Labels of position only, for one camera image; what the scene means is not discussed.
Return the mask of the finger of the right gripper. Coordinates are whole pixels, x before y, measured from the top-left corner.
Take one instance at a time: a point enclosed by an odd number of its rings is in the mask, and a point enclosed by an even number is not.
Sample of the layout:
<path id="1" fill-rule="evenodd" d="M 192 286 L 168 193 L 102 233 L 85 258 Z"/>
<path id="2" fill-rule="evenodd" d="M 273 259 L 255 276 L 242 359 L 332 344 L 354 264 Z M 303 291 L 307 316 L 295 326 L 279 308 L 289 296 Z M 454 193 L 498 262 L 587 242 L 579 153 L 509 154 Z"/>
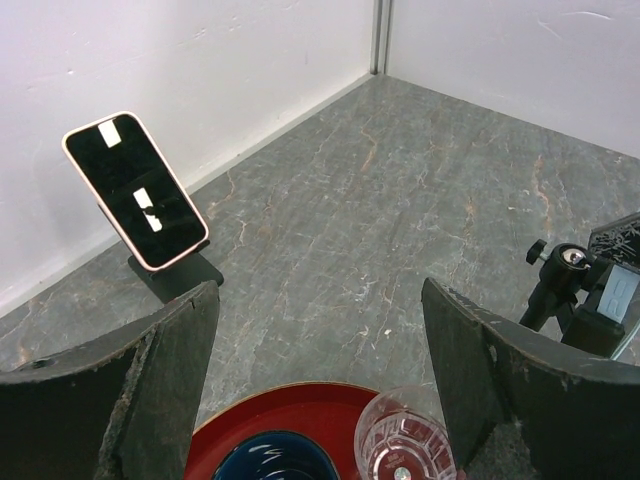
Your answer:
<path id="1" fill-rule="evenodd" d="M 639 272 L 639 213 L 595 228 L 589 237 L 588 251 L 597 273 L 612 265 Z"/>

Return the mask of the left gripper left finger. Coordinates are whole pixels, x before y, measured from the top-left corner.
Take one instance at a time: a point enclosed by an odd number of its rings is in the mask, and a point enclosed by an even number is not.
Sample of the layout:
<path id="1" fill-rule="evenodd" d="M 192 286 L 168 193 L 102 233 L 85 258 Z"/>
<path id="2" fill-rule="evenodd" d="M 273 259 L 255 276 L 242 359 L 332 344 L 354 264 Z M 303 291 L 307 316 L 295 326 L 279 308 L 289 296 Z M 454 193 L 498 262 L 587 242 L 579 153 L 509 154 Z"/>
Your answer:
<path id="1" fill-rule="evenodd" d="M 219 318 L 208 281 L 1 375 L 4 479 L 180 479 Z"/>

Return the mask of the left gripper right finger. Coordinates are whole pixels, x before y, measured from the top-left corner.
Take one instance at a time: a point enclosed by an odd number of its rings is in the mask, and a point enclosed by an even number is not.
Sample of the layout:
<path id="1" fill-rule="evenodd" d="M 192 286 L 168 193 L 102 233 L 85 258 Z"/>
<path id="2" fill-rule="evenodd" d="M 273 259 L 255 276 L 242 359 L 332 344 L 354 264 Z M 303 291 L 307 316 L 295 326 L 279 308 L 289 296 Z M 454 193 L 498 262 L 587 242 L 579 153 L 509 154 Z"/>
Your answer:
<path id="1" fill-rule="evenodd" d="M 638 367 L 553 341 L 432 278 L 421 299 L 452 454 L 468 478 L 638 478 Z"/>

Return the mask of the black round-base phone holder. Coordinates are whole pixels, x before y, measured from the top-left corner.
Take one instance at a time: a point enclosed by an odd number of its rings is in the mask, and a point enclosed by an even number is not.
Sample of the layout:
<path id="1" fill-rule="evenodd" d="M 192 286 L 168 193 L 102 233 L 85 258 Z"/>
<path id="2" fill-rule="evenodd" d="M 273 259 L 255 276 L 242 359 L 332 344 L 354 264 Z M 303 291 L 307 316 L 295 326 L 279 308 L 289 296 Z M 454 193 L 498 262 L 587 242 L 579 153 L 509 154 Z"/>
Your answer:
<path id="1" fill-rule="evenodd" d="M 579 245 L 562 243 L 549 253 L 539 239 L 527 251 L 526 262 L 540 261 L 539 281 L 529 296 L 519 324 L 535 332 L 554 317 L 565 345 L 604 358 L 615 359 L 633 327 L 629 306 L 623 324 L 597 312 L 607 278 L 614 266 L 597 273 L 590 252 Z"/>

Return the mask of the black folding phone stand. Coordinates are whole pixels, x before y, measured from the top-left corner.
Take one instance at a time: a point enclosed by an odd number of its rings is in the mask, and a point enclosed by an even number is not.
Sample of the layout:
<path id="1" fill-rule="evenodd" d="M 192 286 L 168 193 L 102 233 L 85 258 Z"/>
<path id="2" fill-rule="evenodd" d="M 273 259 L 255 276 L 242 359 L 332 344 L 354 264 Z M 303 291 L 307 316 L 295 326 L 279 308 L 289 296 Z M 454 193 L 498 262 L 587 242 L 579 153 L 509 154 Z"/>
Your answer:
<path id="1" fill-rule="evenodd" d="M 130 256 L 127 263 L 154 296 L 168 304 L 201 283 L 215 281 L 218 286 L 224 283 L 223 274 L 201 255 L 209 244 L 210 241 L 205 240 L 194 252 L 157 272 L 144 269 L 134 256 Z"/>

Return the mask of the phone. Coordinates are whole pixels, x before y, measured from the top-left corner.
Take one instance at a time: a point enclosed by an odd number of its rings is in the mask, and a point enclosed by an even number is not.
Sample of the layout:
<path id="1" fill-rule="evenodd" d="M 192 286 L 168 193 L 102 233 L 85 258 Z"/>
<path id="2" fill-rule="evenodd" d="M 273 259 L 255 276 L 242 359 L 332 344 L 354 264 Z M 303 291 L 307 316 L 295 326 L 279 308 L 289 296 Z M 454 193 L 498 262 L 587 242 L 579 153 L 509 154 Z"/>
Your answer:
<path id="1" fill-rule="evenodd" d="M 607 278 L 597 312 L 616 323 L 623 324 L 638 286 L 638 273 L 623 266 L 614 265 Z"/>
<path id="2" fill-rule="evenodd" d="M 143 269 L 167 269 L 208 240 L 203 216 L 134 113 L 71 130 L 61 146 Z"/>

